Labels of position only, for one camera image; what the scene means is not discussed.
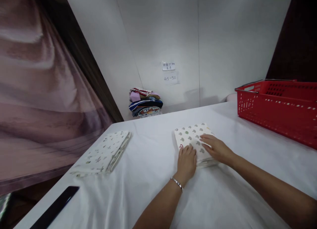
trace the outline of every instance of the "human arm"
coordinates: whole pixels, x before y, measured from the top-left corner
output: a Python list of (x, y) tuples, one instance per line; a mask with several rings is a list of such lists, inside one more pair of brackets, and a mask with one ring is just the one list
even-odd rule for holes
[(293, 229), (317, 226), (317, 200), (236, 155), (221, 140), (201, 135), (206, 151), (216, 160), (234, 169)]
[[(181, 148), (178, 155), (177, 172), (173, 178), (184, 188), (196, 171), (197, 156), (193, 147)], [(173, 180), (162, 188), (143, 211), (133, 229), (169, 228), (171, 226), (179, 199), (181, 188)]]

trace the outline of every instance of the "red basket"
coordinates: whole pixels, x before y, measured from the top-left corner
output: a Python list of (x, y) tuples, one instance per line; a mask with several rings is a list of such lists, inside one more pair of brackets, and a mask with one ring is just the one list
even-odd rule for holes
[(265, 79), (235, 91), (239, 117), (317, 149), (317, 83)]

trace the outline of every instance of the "paper sign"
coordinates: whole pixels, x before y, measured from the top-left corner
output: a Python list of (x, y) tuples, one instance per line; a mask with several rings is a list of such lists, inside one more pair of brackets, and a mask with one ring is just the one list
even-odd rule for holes
[(166, 85), (174, 85), (179, 84), (178, 81), (178, 71), (169, 71), (164, 72), (163, 74), (163, 80)]
[(162, 70), (175, 70), (175, 63), (174, 62), (163, 62)]

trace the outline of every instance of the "wrist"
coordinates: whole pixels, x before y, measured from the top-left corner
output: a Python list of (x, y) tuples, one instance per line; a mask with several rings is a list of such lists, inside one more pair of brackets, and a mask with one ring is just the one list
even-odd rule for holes
[(188, 179), (182, 175), (181, 173), (179, 173), (178, 171), (173, 175), (173, 178), (176, 179), (183, 188), (185, 188), (185, 185), (188, 182)]
[(242, 160), (244, 160), (244, 158), (242, 158), (239, 155), (234, 154), (234, 156), (231, 158), (230, 164), (228, 164), (228, 166), (235, 170), (241, 164)]

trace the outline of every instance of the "pink curtain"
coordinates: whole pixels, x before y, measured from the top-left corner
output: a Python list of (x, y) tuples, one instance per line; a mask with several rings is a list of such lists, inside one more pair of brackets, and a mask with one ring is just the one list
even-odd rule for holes
[(0, 195), (64, 174), (112, 121), (35, 0), (0, 0)]

